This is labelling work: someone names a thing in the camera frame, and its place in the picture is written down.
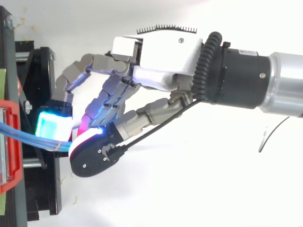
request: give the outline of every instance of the black cable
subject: black cable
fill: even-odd
[[[164,122],[162,122],[161,124],[159,124],[157,127],[153,128],[149,132],[145,133],[144,135],[140,136],[139,138],[137,138],[134,141],[130,142],[129,144],[125,145],[124,148],[126,150],[129,149],[131,146],[135,145],[136,143],[140,142],[141,140],[145,139],[146,137],[152,135],[154,132],[158,131],[160,128],[164,127],[165,125],[170,123],[172,120],[174,120],[176,117],[180,116],[186,110],[190,109],[191,107],[193,107],[194,105],[196,105],[198,103],[200,103],[200,100],[196,100],[196,101],[192,102],[191,104],[183,107],[183,109],[179,110],[177,113],[175,113],[169,119],[167,119]]]
[[[263,150],[263,148],[265,147],[265,144],[267,143],[268,139],[270,138],[270,136],[275,132],[275,130],[284,122],[288,119],[289,117],[286,117],[283,121],[281,121],[270,133],[270,135],[267,137],[267,139],[265,140],[265,142],[263,143],[262,147],[259,149],[259,153],[261,153],[261,151]]]

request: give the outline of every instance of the cyan light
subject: cyan light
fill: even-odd
[[[72,117],[62,117],[48,112],[41,112],[39,114],[36,136],[68,141],[72,131]]]

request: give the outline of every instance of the white backdrop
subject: white backdrop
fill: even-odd
[[[2,0],[18,23],[17,40],[56,52],[55,74],[86,53],[106,53],[114,37],[157,23],[219,31],[232,48],[303,54],[301,1],[288,0]],[[74,118],[96,97],[104,75],[75,93]],[[139,108],[168,94],[142,89]],[[71,175],[61,159],[63,209],[40,212],[33,227],[303,226],[303,121],[290,119],[264,151],[266,126],[284,117],[260,110],[199,105],[130,149],[107,171]]]

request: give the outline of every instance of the robotic hand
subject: robotic hand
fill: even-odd
[[[115,164],[135,143],[203,101],[300,117],[303,114],[303,56],[230,49],[218,32],[205,44],[196,30],[155,26],[137,35],[116,37],[111,52],[86,54],[63,71],[48,108],[71,114],[72,90],[90,74],[109,74],[98,98],[86,108],[70,147],[73,172],[96,175]],[[170,92],[124,114],[125,101],[140,87]],[[158,125],[133,142],[116,146]]]

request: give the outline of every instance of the blue cable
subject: blue cable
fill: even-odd
[[[42,148],[42,149],[45,149],[45,150],[51,150],[51,151],[53,151],[55,149],[55,148],[47,146],[47,145],[39,144],[39,143],[36,143],[36,142],[32,142],[32,141],[26,140],[24,138],[20,138],[20,137],[18,137],[16,135],[11,135],[10,133],[8,133],[6,131],[3,131],[3,130],[0,130],[0,133],[6,135],[8,137],[11,137],[11,138],[13,138],[15,140],[19,140],[22,143],[26,143],[28,145],[34,146],[34,147]],[[57,151],[68,152],[68,149],[67,148],[58,148]]]
[[[36,140],[36,141],[39,141],[40,143],[54,144],[55,146],[57,146],[59,143],[59,141],[57,141],[57,140],[41,138],[41,137],[37,137],[35,135],[29,134],[29,133],[26,133],[23,131],[16,130],[4,123],[0,123],[0,130],[6,131],[11,134],[18,135],[19,137],[23,137],[28,140]],[[70,145],[71,145],[71,142],[62,142],[61,143],[61,146],[63,146],[63,147],[69,147]]]

